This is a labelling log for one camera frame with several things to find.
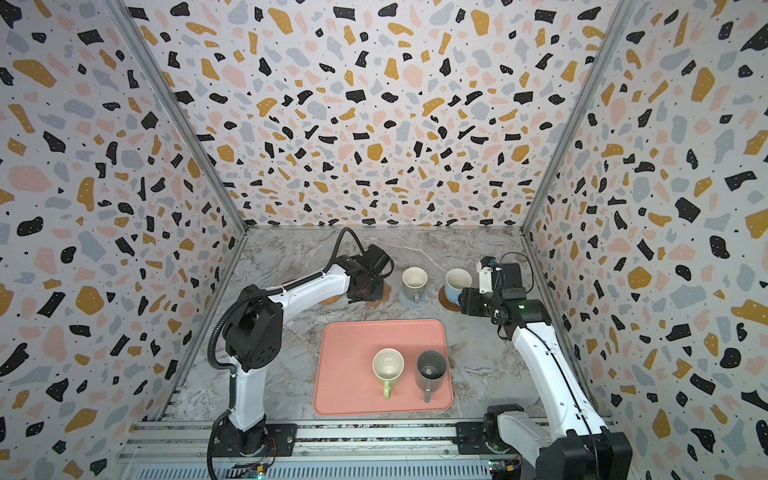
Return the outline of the woven tan round coaster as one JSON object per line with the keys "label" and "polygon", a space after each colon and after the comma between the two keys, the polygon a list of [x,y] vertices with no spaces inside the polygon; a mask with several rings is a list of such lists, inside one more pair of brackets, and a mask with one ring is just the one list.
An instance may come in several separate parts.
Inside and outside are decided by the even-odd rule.
{"label": "woven tan round coaster", "polygon": [[324,306],[331,305],[331,304],[337,302],[338,300],[340,300],[340,298],[341,298],[341,295],[331,296],[331,297],[328,297],[328,298],[322,300],[320,302],[320,304],[324,305]]}

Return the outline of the white mug grey handle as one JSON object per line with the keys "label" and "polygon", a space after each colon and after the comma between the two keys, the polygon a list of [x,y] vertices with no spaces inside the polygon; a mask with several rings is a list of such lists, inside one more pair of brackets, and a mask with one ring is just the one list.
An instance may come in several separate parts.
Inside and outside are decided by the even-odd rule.
{"label": "white mug grey handle", "polygon": [[427,272],[420,267],[408,267],[401,276],[402,288],[409,289],[413,292],[419,292],[425,294],[426,285],[429,277]]}

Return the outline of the white mug blue handle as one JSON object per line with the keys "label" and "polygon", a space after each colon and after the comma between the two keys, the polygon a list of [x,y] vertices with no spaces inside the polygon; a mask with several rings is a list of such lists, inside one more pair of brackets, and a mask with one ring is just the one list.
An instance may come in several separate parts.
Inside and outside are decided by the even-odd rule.
{"label": "white mug blue handle", "polygon": [[472,275],[461,268],[454,268],[445,277],[445,292],[449,301],[460,305],[460,295],[465,288],[472,286]]}

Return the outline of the dark brown round coaster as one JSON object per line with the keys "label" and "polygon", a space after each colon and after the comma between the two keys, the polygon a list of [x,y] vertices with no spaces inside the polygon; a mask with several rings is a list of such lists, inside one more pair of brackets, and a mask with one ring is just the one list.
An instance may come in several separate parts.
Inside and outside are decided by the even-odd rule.
{"label": "dark brown round coaster", "polygon": [[448,300],[445,292],[445,287],[441,287],[438,293],[438,300],[440,305],[451,312],[460,312],[461,308],[459,305],[452,303]]}

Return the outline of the grey blue round coaster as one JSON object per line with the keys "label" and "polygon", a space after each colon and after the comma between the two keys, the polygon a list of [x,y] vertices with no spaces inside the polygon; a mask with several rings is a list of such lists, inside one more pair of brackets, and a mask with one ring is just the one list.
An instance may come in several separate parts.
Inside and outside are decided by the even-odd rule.
{"label": "grey blue round coaster", "polygon": [[409,289],[401,289],[398,291],[398,301],[406,308],[417,309],[428,304],[428,297]]}

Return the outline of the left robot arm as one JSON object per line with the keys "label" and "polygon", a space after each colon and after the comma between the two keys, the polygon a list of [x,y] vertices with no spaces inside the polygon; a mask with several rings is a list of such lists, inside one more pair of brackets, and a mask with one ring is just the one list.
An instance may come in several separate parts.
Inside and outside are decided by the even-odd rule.
{"label": "left robot arm", "polygon": [[237,432],[265,421],[267,366],[280,352],[284,322],[333,297],[349,303],[382,298],[394,261],[370,245],[359,255],[336,256],[323,269],[272,289],[248,287],[225,311],[208,345],[209,364],[230,377],[227,419]]}

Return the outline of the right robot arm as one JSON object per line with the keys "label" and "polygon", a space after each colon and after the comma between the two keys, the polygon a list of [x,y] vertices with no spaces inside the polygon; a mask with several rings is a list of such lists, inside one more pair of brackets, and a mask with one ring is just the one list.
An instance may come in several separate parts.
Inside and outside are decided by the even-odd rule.
{"label": "right robot arm", "polygon": [[487,317],[500,339],[513,344],[524,360],[544,408],[539,425],[517,404],[487,409],[478,440],[498,454],[528,462],[538,479],[626,479],[632,447],[613,432],[582,390],[560,347],[544,304],[530,299],[519,264],[492,256],[477,266],[479,285],[465,288],[460,310]]}

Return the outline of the brown paw print coaster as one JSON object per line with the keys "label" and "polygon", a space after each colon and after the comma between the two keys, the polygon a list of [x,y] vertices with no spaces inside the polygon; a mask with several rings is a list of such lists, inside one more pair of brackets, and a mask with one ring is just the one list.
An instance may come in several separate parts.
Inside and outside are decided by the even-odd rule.
{"label": "brown paw print coaster", "polygon": [[392,291],[391,286],[387,283],[384,283],[381,291],[382,293],[381,298],[374,301],[367,301],[366,306],[369,308],[377,308],[382,303],[386,304],[390,300],[391,291]]}

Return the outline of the grey metal mug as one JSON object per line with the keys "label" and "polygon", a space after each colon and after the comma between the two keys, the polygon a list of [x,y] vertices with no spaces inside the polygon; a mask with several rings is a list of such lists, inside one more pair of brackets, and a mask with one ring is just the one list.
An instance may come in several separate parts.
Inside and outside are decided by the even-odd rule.
{"label": "grey metal mug", "polygon": [[416,384],[423,393],[424,401],[429,403],[447,376],[446,357],[437,350],[424,351],[418,357],[416,368]]}

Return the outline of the pink rectangular tray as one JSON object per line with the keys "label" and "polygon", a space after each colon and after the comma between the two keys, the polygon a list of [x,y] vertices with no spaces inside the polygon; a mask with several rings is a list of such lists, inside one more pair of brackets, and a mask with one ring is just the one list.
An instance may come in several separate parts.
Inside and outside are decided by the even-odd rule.
{"label": "pink rectangular tray", "polygon": [[313,401],[317,414],[444,411],[453,400],[440,321],[335,322],[323,330]]}

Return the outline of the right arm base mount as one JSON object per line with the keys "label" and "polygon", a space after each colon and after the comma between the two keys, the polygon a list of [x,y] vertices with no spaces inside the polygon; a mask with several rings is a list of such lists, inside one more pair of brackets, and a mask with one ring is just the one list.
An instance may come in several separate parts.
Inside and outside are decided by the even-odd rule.
{"label": "right arm base mount", "polygon": [[492,405],[487,408],[481,422],[457,422],[452,443],[461,455],[518,454],[501,439],[499,433],[498,416],[509,412],[524,412],[524,408],[519,404]]}

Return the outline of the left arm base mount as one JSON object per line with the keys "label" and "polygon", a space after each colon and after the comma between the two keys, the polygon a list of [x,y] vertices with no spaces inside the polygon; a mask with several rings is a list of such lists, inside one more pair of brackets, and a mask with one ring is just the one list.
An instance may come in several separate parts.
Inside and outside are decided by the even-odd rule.
{"label": "left arm base mount", "polygon": [[214,423],[208,455],[212,458],[290,457],[297,438],[295,423],[268,423],[238,430],[229,418]]}

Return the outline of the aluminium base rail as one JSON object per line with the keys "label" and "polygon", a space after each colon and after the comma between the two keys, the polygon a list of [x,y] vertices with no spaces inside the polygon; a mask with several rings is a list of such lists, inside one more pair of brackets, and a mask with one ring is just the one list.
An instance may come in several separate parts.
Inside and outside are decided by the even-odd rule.
{"label": "aluminium base rail", "polygon": [[457,422],[479,419],[287,420],[290,457],[212,458],[206,422],[143,422],[117,458],[117,479],[538,479],[515,454],[461,455]]}

